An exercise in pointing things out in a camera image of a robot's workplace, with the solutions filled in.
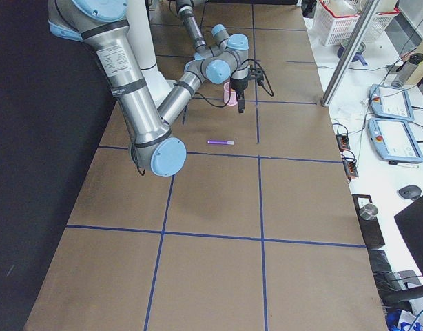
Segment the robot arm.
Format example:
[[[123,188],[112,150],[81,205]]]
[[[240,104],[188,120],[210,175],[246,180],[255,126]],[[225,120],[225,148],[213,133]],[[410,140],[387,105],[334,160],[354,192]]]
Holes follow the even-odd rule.
[[[195,50],[182,77],[166,81],[158,71],[149,16],[144,1],[49,1],[48,23],[53,35],[83,42],[95,54],[117,99],[130,136],[130,155],[139,172],[160,177],[176,174],[187,150],[171,126],[199,87],[209,81],[230,82],[238,109],[245,109],[249,41],[229,34],[222,25],[212,29],[214,44],[206,44],[194,17],[194,1],[177,1]]]
[[[207,45],[194,15],[194,8],[202,3],[205,3],[205,1],[176,0],[176,15],[183,22],[192,40],[195,59],[217,57],[227,48],[229,43],[227,29],[222,24],[218,24],[213,27],[211,32],[214,44]]]

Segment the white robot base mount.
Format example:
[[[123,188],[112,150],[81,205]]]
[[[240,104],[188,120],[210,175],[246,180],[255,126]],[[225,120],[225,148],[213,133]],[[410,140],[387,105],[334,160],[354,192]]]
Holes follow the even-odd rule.
[[[126,17],[130,25],[127,39],[152,99],[156,107],[159,107],[176,81],[167,80],[158,69],[145,1],[128,1]]]

